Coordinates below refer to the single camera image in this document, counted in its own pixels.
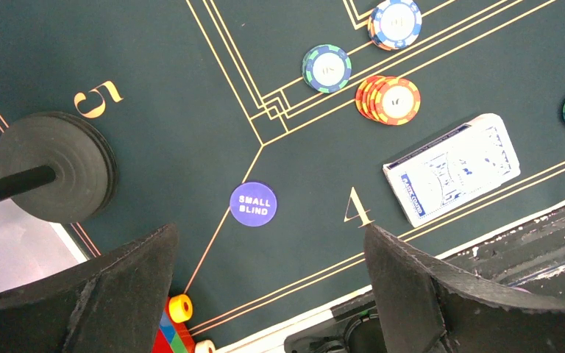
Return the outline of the blue white card deck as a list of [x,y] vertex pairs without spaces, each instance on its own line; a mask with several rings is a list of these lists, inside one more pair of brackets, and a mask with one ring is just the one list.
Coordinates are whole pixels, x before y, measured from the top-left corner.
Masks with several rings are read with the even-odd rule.
[[404,214],[419,227],[519,176],[502,118],[484,113],[383,165]]

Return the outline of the purple small blind button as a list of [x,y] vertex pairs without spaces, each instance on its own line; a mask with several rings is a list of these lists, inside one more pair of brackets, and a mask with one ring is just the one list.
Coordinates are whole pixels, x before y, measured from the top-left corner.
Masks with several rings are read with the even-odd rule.
[[263,182],[242,183],[230,195],[232,216],[247,227],[261,227],[267,224],[275,216],[277,208],[276,194]]

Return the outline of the green blue poker chip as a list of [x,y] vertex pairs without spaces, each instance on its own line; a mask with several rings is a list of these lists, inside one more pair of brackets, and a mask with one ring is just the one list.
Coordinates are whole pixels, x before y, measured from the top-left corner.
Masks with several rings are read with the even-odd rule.
[[352,63],[342,48],[319,44],[306,52],[301,72],[309,87],[320,93],[334,93],[347,85],[352,75]]

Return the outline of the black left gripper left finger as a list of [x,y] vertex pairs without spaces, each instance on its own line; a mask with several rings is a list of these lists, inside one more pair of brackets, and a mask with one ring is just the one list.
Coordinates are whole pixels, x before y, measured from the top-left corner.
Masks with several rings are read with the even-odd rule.
[[150,352],[179,235],[149,235],[0,293],[0,352]]

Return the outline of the orange yellow poker chip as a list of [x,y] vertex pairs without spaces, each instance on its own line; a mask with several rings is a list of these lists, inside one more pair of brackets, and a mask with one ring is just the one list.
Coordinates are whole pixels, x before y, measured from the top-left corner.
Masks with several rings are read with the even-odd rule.
[[390,126],[412,121],[420,104],[417,86],[408,79],[395,76],[368,77],[355,93],[355,106],[362,116]]

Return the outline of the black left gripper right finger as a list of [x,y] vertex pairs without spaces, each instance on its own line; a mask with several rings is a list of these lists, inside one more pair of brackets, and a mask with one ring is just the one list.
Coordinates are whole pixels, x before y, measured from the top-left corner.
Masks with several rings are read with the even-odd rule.
[[565,300],[477,277],[374,225],[363,247],[389,352],[565,352]]

